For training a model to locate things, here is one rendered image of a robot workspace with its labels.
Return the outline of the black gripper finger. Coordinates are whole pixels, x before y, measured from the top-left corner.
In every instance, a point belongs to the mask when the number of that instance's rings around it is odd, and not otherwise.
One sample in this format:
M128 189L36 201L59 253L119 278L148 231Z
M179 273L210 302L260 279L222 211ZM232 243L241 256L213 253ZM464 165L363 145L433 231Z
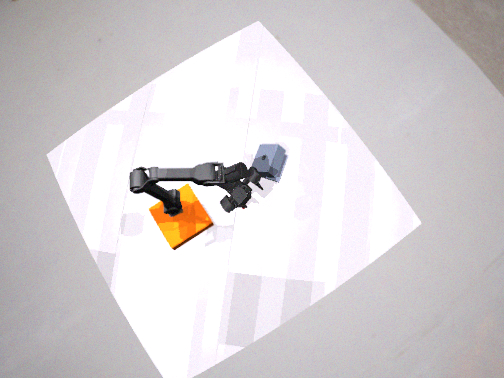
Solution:
M260 180L259 180L259 181L260 181ZM262 186L260 185L259 181L258 181L257 183L255 183L254 185L255 185L255 186L257 186L257 187L259 187L261 190L264 190L264 189L262 188Z
M247 208L247 205L241 205L241 204L238 204L238 203L236 202L236 200L234 200L234 202L233 202L233 203L235 204L234 209L235 209L235 208ZM234 210L234 209L233 209L233 210ZM232 210L232 211L233 211L233 210Z

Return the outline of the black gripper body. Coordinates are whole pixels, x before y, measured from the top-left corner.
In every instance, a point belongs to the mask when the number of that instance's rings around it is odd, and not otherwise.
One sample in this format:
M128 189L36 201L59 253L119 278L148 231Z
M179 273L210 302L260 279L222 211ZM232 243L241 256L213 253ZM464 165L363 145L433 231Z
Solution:
M243 185L247 184L251 181L253 184L257 183L261 179L261 174L258 172L258 170L255 167L250 167L248 169L248 176L243 180L243 181L236 181L231 183L231 185L227 188L224 189L228 193L230 190L233 191L235 189L235 185L238 183L241 183ZM230 193L230 192L229 192ZM235 204L234 198L232 196L225 195L222 200L220 201L220 205L223 208L223 210L227 213L230 213L233 209Z

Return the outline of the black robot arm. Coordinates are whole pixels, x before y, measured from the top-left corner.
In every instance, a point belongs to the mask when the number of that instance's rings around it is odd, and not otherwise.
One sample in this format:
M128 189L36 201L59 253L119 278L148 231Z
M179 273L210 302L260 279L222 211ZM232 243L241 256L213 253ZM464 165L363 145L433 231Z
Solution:
M215 166L217 169L215 171ZM149 176L145 173L149 171ZM146 193L159 200L163 204L163 213L169 217L183 213L180 202L180 191L176 189L166 190L159 182L189 181L205 187L218 186L227 189L231 183L244 179L248 176L247 166L238 162L229 167L224 167L223 162L212 161L197 164L194 167L138 167L130 172L130 191L133 194ZM238 204L246 205L251 199L252 189L247 184L238 183L233 191L228 193Z

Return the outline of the blue-grey square panel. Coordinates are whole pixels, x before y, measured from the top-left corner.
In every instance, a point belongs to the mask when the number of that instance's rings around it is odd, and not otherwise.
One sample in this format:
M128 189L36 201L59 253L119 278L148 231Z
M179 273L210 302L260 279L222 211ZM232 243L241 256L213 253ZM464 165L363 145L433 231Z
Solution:
M255 167L262 178L280 181L288 156L280 144L260 144L251 167Z

